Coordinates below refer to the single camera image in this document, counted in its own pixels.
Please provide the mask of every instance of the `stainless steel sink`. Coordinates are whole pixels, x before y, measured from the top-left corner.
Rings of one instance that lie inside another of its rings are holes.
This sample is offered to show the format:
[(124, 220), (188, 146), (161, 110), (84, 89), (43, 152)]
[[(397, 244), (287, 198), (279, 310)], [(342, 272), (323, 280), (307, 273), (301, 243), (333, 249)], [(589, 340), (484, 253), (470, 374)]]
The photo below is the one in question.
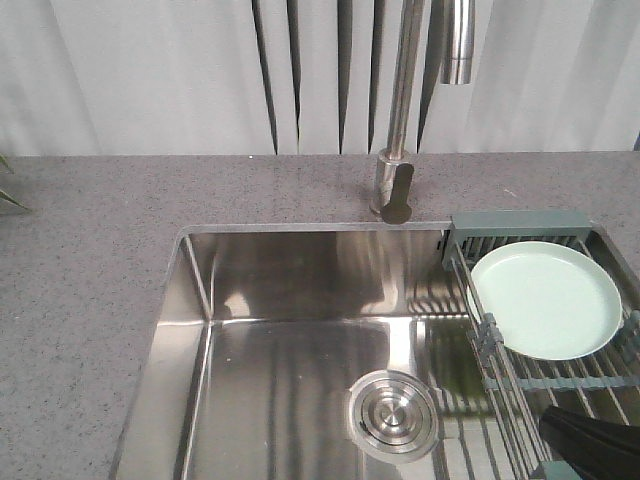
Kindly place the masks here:
[[(113, 478), (518, 478), (442, 266), (448, 229), (185, 230)], [(637, 308), (606, 235), (587, 244)], [(601, 393), (558, 398), (613, 418)], [(640, 421), (637, 387), (615, 396)], [(534, 415), (550, 403), (527, 399)]]

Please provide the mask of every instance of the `plant leaf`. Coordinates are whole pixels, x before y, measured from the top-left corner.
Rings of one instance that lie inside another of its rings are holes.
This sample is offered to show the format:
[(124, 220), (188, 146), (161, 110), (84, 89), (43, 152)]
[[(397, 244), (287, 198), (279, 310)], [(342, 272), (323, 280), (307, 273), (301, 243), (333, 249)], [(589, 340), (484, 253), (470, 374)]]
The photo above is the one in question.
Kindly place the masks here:
[(0, 189), (0, 199), (5, 200), (15, 205), (16, 207), (24, 208), (25, 210), (30, 210), (29, 207), (25, 207), (19, 201), (17, 201), (15, 198), (13, 198), (11, 195), (9, 195), (7, 192), (5, 192), (2, 189)]
[(9, 162), (7, 162), (6, 157), (2, 154), (0, 154), (0, 165), (9, 170), (9, 173), (15, 173), (13, 168), (11, 168), (11, 165), (9, 165)]

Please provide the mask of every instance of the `faucet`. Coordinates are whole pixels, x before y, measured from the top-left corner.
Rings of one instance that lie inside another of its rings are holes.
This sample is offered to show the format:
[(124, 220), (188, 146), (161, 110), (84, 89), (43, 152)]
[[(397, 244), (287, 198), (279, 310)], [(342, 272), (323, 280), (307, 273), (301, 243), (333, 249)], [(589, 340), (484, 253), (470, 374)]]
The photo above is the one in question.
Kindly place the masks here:
[[(444, 58), (441, 83), (465, 85), (471, 81), (475, 0), (440, 0), (444, 3)], [(402, 23), (393, 86), (387, 148), (378, 153), (371, 210), (386, 223), (411, 218), (407, 204), (414, 167), (404, 150), (411, 89), (415, 74), (424, 0), (403, 0)]]

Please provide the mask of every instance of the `countertop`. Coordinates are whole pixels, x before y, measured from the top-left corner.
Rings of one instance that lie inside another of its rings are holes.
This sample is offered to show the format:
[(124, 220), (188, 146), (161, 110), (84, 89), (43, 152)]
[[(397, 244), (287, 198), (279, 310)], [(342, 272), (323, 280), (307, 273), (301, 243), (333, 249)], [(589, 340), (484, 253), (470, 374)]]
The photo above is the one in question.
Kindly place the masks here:
[[(0, 185), (0, 478), (106, 479), (189, 224), (376, 221), (374, 157), (14, 159)], [(640, 154), (424, 155), (414, 221), (576, 208), (640, 271)]]

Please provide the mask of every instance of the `dish rack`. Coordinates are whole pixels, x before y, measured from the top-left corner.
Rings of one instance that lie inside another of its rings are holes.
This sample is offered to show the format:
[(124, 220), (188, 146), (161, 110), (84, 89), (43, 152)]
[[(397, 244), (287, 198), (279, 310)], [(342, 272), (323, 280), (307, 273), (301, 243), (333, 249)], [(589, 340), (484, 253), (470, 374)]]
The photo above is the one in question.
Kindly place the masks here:
[(527, 240), (557, 243), (593, 259), (586, 246), (593, 226), (586, 216), (572, 211), (473, 212), (454, 215), (452, 221), (443, 265), (454, 272), (472, 320), (468, 337), (514, 476), (518, 480), (566, 478), (552, 473), (560, 462), (540, 437), (531, 404), (538, 399), (558, 406), (566, 392), (573, 392), (584, 413), (598, 418), (590, 393), (599, 391), (613, 406), (614, 421), (634, 424), (632, 413), (638, 412), (625, 409), (618, 395), (625, 388), (640, 396), (640, 375), (632, 368), (640, 360), (640, 311), (625, 307), (624, 325), (614, 339), (582, 358), (535, 360), (508, 350), (493, 314), (485, 311), (478, 298), (471, 269), (490, 251)]

